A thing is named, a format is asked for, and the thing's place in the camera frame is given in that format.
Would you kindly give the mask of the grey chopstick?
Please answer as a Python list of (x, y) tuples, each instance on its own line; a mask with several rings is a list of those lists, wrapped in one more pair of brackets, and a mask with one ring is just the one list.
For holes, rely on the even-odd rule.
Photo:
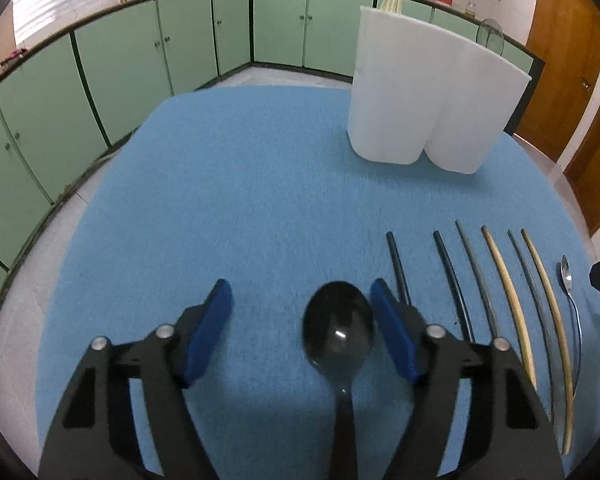
[(538, 323), (542, 330), (542, 338), (544, 344), (544, 358), (547, 367), (548, 383), (550, 384), (550, 422), (557, 427), (557, 401), (556, 401), (556, 388), (555, 388), (555, 377), (554, 377), (554, 351), (550, 345), (550, 334), (545, 324), (545, 316), (543, 312), (543, 304), (540, 298), (538, 288), (535, 285), (534, 278), (531, 274), (530, 268), (524, 258), (524, 254), (520, 248), (520, 245), (516, 241), (516, 237), (511, 230), (507, 231), (508, 238), (513, 245), (514, 251), (518, 257), (522, 273), (526, 279), (527, 285), (530, 290), (530, 295), (534, 304), (536, 316), (538, 317)]
[(484, 307), (484, 312), (486, 312), (486, 320), (488, 321), (491, 338), (495, 339), (500, 334), (500, 332), (498, 331), (498, 317), (496, 316), (496, 313), (494, 311), (489, 286), (488, 284), (486, 284), (486, 278), (483, 275), (480, 263), (475, 253), (475, 249), (472, 247), (472, 244), (468, 235), (466, 234), (465, 229), (458, 220), (455, 221), (455, 226), (457, 228), (458, 234), (460, 234), (460, 240), (462, 241), (463, 246), (465, 248), (465, 252), (469, 260), (472, 273), (474, 274), (477, 283), (479, 295)]

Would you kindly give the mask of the white plastic utensil holder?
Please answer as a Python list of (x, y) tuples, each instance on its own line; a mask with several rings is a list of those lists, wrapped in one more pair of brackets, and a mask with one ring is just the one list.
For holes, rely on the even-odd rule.
[(475, 174), (530, 77), (455, 32), (364, 6), (347, 133), (370, 162)]

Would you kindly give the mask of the black plastic spoon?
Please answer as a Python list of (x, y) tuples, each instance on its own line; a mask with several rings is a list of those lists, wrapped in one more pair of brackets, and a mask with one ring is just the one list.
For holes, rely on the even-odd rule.
[(375, 338), (370, 303), (354, 285), (336, 281), (317, 289), (302, 318), (306, 358), (332, 387), (334, 435), (327, 477), (358, 478), (352, 386)]

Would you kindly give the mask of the metal spoon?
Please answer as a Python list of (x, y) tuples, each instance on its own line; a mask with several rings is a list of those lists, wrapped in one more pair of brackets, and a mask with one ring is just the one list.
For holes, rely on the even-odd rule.
[(583, 330), (581, 324), (581, 317), (579, 308), (576, 300), (573, 296), (573, 276), (570, 269), (569, 261), (566, 255), (562, 255), (559, 261), (559, 272), (560, 278), (562, 279), (562, 287), (564, 288), (565, 294), (570, 303), (572, 311), (574, 326), (576, 326), (576, 369), (574, 370), (573, 385), (574, 391), (578, 391), (578, 385), (580, 380), (580, 374), (582, 370), (582, 344), (583, 344)]

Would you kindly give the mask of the black chopstick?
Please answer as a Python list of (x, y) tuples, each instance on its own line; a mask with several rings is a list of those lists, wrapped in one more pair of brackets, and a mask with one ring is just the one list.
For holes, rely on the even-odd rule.
[(449, 282), (449, 286), (454, 299), (454, 304), (457, 310), (458, 320), (460, 321), (460, 329), (462, 330), (463, 337), (469, 342), (474, 342), (475, 334), (474, 330), (472, 329), (472, 324), (468, 314), (467, 304), (462, 292), (462, 288), (460, 287), (460, 282), (458, 281), (457, 275), (455, 273), (455, 269), (451, 261), (450, 255), (448, 253), (448, 250), (446, 249), (444, 240), (439, 231), (434, 231), (434, 242), (436, 243), (437, 250), (444, 267), (444, 272)]
[(406, 277), (400, 258), (400, 252), (398, 249), (398, 245), (396, 244), (396, 239), (394, 238), (393, 232), (387, 232), (386, 239), (393, 266), (394, 276), (396, 277), (396, 289), (398, 290), (399, 299), (402, 302), (402, 304), (407, 304), (408, 306), (410, 306), (412, 304), (411, 296), (410, 292), (408, 291), (408, 286), (406, 284)]

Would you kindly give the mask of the glass jar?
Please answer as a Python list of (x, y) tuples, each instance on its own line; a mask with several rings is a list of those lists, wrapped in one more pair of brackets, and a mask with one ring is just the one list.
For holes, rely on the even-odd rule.
[(468, 1), (465, 6), (465, 14), (474, 18), (476, 16), (476, 4), (474, 2)]

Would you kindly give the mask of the blue table mat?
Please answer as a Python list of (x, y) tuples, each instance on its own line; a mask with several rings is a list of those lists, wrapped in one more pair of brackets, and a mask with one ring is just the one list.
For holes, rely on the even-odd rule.
[(571, 469), (600, 436), (600, 294), (562, 200), (526, 151), (501, 134), (470, 176), (421, 158), (385, 165), (352, 150), (346, 90), (213, 88), (174, 96), (114, 158), (73, 235), (47, 309), (36, 372), (38, 432), (46, 434), (93, 338), (145, 337), (227, 280), (234, 308), (207, 373), (185, 393), (224, 479), (321, 479), (332, 445), (334, 397), (309, 363), (301, 320), (331, 281), (367, 290), (392, 281), (396, 238), (411, 300), (428, 322), (460, 324), (436, 239), (442, 238), (480, 342), (490, 330), (465, 246), (474, 248), (508, 339), (515, 325), (486, 240), (493, 238), (524, 308), (538, 391), (550, 400), (530, 288), (527, 245), (548, 273), (567, 258), (579, 308), (583, 366)]

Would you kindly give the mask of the green lower kitchen cabinets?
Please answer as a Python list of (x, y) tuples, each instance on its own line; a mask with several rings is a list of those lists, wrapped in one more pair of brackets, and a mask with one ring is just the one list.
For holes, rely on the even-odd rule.
[(353, 73), (384, 0), (136, 0), (68, 26), (0, 76), (0, 303), (53, 206), (165, 99), (250, 65)]

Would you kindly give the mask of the light wooden chopstick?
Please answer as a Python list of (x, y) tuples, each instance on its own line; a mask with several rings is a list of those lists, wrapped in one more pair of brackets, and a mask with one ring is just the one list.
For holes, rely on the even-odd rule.
[(538, 388), (538, 380), (536, 379), (535, 362), (532, 351), (531, 339), (529, 336), (528, 326), (526, 318), (524, 317), (524, 310), (522, 310), (521, 303), (513, 283), (512, 278), (508, 272), (506, 263), (502, 257), (498, 244), (495, 243), (494, 237), (487, 226), (481, 227), (481, 232), (488, 245), (490, 254), (498, 270), (504, 292), (508, 301), (509, 310), (512, 314), (512, 318), (515, 325), (515, 330), (518, 338), (518, 344), (521, 352), (522, 364), (526, 370), (530, 382), (534, 388)]

